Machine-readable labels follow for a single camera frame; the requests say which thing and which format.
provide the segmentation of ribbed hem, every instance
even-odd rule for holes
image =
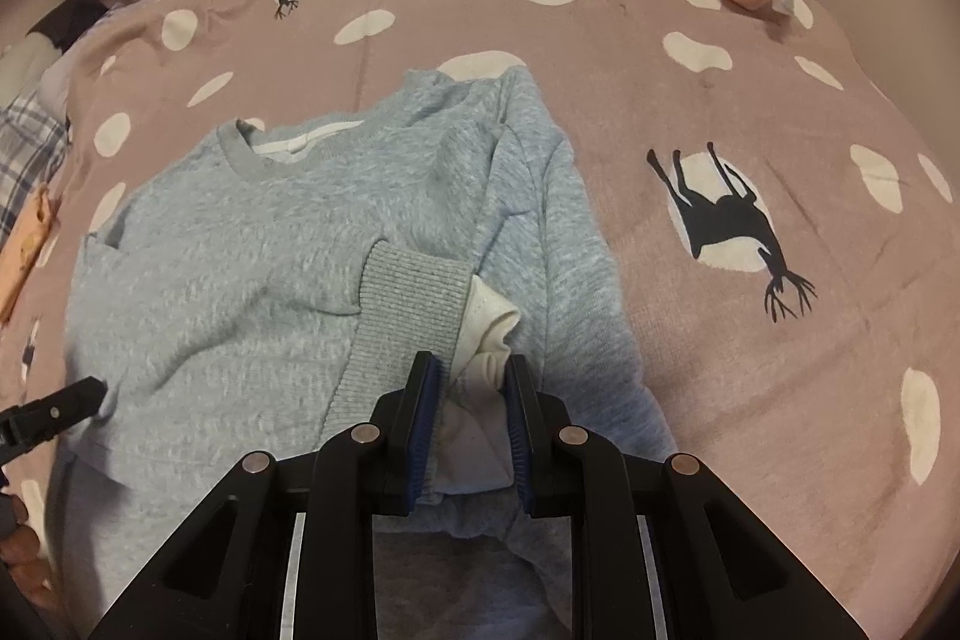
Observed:
[[[381,395],[402,389],[419,350],[440,360],[440,404],[430,442],[424,495],[436,472],[435,443],[473,270],[468,263],[373,245],[360,281],[360,322],[347,368],[323,421],[322,441],[370,420]]]

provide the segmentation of metal pin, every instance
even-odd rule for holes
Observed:
[[[267,456],[267,453],[262,451],[253,451],[253,453],[247,453],[243,459],[243,468],[245,471],[251,473],[251,475],[256,475],[257,472],[263,472],[267,467],[270,466],[270,456]]]
[[[583,445],[588,438],[587,430],[579,426],[565,426],[560,429],[560,440],[568,445]]]
[[[690,456],[689,453],[677,453],[674,458],[670,459],[670,466],[673,467],[674,472],[679,472],[680,475],[696,475],[700,472],[700,462]]]
[[[380,429],[377,429],[371,423],[362,423],[353,427],[350,436],[353,437],[354,442],[373,442],[374,439],[380,437]]]

